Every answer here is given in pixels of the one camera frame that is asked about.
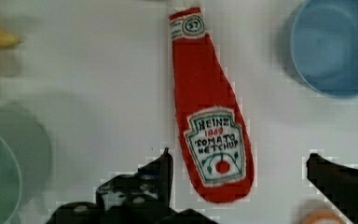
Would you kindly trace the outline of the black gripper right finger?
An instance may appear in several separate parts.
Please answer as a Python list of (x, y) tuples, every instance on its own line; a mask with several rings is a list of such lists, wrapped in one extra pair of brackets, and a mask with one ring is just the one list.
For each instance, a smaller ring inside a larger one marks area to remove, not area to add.
[(358, 224), (358, 169), (311, 153), (306, 161), (307, 179), (347, 219)]

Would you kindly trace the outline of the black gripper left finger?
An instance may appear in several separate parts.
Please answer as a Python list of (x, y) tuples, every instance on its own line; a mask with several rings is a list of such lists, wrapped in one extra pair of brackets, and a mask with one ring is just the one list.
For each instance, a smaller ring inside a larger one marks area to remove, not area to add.
[(193, 210), (170, 208), (173, 158), (168, 149), (133, 175), (117, 175), (95, 201), (66, 203), (46, 224), (218, 224)]

